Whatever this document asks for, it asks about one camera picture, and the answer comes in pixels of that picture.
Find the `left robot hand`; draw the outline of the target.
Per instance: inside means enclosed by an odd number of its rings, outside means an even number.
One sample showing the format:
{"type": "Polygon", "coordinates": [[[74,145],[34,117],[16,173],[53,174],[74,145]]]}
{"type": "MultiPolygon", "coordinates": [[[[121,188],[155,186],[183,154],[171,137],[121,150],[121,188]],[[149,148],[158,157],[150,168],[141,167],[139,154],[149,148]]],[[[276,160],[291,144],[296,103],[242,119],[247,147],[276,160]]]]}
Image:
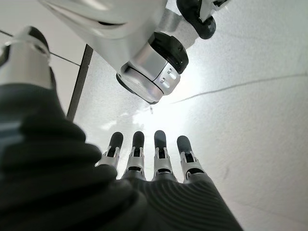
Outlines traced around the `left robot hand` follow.
{"type": "Polygon", "coordinates": [[[133,136],[121,179],[123,135],[105,153],[60,105],[44,35],[25,27],[0,49],[0,228],[3,231],[240,231],[239,222],[193,153],[177,146],[175,178],[165,133],[154,135],[154,177],[143,174],[144,135],[133,136]]]}

